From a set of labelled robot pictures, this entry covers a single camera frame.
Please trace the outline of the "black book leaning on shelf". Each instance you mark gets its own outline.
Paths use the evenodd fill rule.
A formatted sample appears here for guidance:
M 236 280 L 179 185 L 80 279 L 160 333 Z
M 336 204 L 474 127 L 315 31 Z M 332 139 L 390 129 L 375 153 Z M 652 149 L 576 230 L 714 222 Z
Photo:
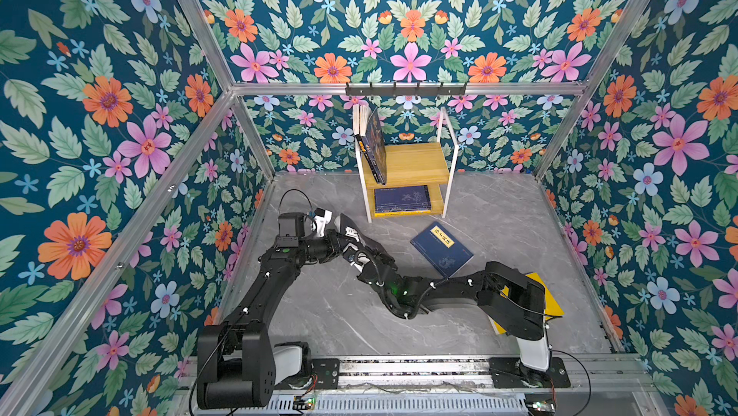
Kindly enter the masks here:
M 370 136 L 356 135 L 359 151 L 369 166 L 372 176 L 378 185 L 386 184 L 386 172 L 382 169 L 382 149 Z

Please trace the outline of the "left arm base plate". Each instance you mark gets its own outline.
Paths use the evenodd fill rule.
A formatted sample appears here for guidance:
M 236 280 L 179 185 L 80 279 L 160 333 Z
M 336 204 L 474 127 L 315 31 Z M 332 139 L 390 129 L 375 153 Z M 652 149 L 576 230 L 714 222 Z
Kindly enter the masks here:
M 282 381 L 277 388 L 306 392 L 338 389 L 341 361 L 338 358 L 313 358 L 296 375 Z

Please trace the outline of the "black wolf cover book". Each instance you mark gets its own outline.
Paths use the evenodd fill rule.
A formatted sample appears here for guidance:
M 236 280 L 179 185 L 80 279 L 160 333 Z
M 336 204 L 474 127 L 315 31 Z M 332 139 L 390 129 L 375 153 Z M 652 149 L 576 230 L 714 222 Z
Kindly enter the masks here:
M 363 248 L 361 232 L 357 225 L 346 214 L 336 218 L 337 240 L 342 255 L 357 252 Z

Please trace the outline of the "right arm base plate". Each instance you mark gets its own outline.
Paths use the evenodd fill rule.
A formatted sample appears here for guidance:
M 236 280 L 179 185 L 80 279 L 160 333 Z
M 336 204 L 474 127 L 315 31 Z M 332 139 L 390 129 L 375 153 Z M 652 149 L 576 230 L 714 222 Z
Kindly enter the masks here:
M 496 388 L 570 388 L 572 383 L 561 358 L 553 358 L 546 371 L 525 367 L 519 358 L 490 358 L 489 371 Z

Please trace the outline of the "black hook rack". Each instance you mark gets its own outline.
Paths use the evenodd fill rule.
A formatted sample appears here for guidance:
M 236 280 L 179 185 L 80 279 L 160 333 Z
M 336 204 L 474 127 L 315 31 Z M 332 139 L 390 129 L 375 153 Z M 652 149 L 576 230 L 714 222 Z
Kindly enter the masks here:
M 466 84 L 445 83 L 391 83 L 391 84 L 346 84 L 345 94 L 350 96 L 420 96 L 421 98 L 434 98 L 439 96 L 464 95 L 467 90 Z

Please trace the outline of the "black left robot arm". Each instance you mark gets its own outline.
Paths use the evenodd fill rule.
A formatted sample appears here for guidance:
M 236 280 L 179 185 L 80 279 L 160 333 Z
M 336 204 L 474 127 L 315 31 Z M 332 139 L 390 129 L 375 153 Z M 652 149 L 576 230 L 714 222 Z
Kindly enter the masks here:
M 236 308 L 197 338 L 197 374 L 188 404 L 200 409 L 263 408 L 285 381 L 312 385 L 311 353 L 305 342 L 277 346 L 269 326 L 302 268 L 340 254 L 332 213 L 288 212 L 278 235 L 261 257 L 259 275 Z

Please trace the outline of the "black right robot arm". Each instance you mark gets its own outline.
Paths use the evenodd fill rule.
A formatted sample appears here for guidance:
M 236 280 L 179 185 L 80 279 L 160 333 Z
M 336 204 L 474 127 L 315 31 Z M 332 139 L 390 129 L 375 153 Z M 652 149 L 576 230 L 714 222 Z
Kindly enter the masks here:
M 546 290 L 542 283 L 501 262 L 488 262 L 471 275 L 432 279 L 404 276 L 394 258 L 360 242 L 348 243 L 342 257 L 359 270 L 357 279 L 370 285 L 394 316 L 413 320 L 421 312 L 444 308 L 477 307 L 519 348 L 512 373 L 532 386 L 547 379 L 552 364 L 545 314 Z

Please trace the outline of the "white wooden two-tier shelf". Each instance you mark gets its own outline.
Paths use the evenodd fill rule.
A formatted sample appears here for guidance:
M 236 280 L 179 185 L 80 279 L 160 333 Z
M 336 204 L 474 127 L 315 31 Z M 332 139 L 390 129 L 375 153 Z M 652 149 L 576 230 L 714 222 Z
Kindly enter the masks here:
M 376 218 L 373 215 L 375 189 L 386 187 L 433 186 L 440 187 L 444 201 L 442 214 L 431 214 L 444 217 L 448 213 L 450 194 L 459 157 L 459 141 L 455 135 L 452 122 L 446 110 L 438 113 L 436 120 L 436 137 L 431 143 L 413 143 L 386 146 L 387 181 L 378 185 L 371 173 L 363 154 L 355 141 L 357 167 L 361 178 L 361 191 L 364 200 L 365 214 L 368 221 Z

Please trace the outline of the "yellow cartoon cover book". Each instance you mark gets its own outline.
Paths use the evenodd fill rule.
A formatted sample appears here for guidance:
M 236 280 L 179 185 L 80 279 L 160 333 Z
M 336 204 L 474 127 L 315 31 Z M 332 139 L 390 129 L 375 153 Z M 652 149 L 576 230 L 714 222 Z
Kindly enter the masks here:
M 530 272 L 527 274 L 527 277 L 540 283 L 542 287 L 544 288 L 544 294 L 545 294 L 545 308 L 543 310 L 544 313 L 544 320 L 550 321 L 554 320 L 555 318 L 561 318 L 565 316 L 564 310 L 561 308 L 560 304 L 555 300 L 555 297 L 553 297 L 553 294 L 549 290 L 549 287 L 544 283 L 540 275 L 536 272 Z M 492 326 L 492 329 L 496 335 L 506 335 L 507 331 L 500 326 L 498 323 L 496 323 L 494 320 L 489 319 L 489 322 Z

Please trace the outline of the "aluminium mounting rail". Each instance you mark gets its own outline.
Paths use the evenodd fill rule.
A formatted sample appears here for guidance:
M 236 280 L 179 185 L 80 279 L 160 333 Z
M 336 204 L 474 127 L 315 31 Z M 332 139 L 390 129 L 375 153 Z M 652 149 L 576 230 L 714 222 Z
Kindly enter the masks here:
M 655 391 L 646 365 L 632 354 L 553 353 L 561 358 L 570 388 L 496 388 L 490 358 L 515 356 L 335 356 L 341 361 L 338 389 L 459 388 L 462 392 L 640 392 Z

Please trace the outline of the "navy book yellow label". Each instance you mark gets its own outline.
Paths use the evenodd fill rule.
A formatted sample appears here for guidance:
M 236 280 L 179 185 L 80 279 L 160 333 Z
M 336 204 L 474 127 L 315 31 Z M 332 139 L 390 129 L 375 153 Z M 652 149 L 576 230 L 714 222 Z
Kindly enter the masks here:
M 453 277 L 474 258 L 474 254 L 439 221 L 414 237 L 411 245 L 445 279 Z
M 375 211 L 377 214 L 392 212 L 424 212 L 432 208 L 427 186 L 387 187 L 375 189 Z

